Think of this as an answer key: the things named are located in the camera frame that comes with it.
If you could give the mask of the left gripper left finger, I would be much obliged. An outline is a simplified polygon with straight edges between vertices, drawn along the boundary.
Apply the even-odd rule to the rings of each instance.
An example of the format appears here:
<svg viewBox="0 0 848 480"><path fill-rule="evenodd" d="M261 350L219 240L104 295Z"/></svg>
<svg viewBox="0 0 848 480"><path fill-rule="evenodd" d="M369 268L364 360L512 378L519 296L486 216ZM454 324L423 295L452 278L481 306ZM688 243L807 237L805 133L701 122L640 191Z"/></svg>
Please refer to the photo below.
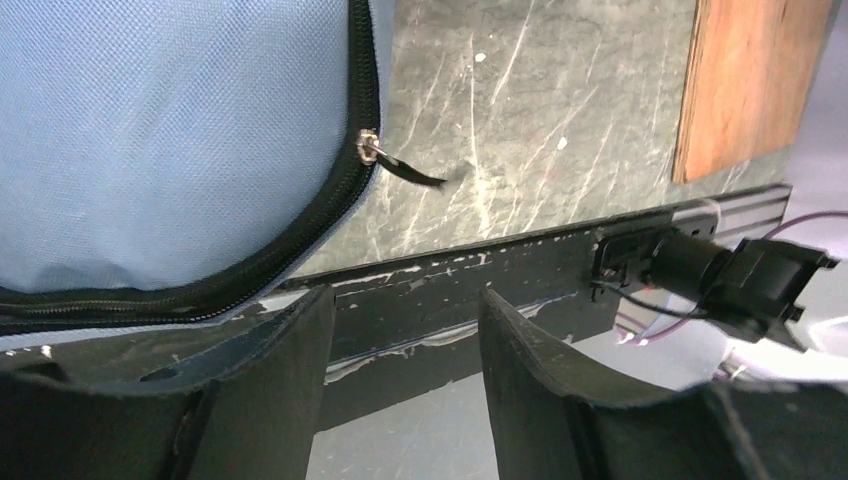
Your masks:
<svg viewBox="0 0 848 480"><path fill-rule="evenodd" d="M336 302L273 318L135 380L85 382L42 357L1 372L5 479L302 479Z"/></svg>

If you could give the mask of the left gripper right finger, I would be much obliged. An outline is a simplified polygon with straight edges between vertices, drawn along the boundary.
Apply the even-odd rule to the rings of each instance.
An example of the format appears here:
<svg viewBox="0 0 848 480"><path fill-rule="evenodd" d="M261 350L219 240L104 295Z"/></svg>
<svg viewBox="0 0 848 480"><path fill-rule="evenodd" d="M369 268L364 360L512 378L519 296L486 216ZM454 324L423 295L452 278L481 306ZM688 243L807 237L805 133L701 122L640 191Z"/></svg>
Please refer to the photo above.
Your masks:
<svg viewBox="0 0 848 480"><path fill-rule="evenodd" d="M503 479L843 479L835 384L708 381L680 392L611 369L479 299L479 348Z"/></svg>

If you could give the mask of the blue grey backpack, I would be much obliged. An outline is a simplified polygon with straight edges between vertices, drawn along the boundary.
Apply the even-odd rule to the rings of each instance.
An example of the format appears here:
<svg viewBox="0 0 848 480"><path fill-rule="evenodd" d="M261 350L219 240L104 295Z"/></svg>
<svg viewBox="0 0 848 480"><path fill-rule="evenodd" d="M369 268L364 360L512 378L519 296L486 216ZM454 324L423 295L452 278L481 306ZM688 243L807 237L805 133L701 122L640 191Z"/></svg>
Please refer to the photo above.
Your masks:
<svg viewBox="0 0 848 480"><path fill-rule="evenodd" d="M1 346L224 321L377 168L390 1L5 1Z"/></svg>

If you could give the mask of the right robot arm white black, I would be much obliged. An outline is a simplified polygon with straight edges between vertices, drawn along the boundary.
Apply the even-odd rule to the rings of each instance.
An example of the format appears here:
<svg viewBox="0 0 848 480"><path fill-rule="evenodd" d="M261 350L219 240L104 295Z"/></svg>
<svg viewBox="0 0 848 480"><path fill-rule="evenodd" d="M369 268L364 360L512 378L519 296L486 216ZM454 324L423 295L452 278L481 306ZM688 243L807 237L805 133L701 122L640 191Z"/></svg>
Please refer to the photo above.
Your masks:
<svg viewBox="0 0 848 480"><path fill-rule="evenodd" d="M847 380L847 357L815 344L813 327L847 316L834 276L843 263L824 250L773 239L744 239L734 249L672 234L653 248L641 281L691 302L729 338L719 363L732 380Z"/></svg>

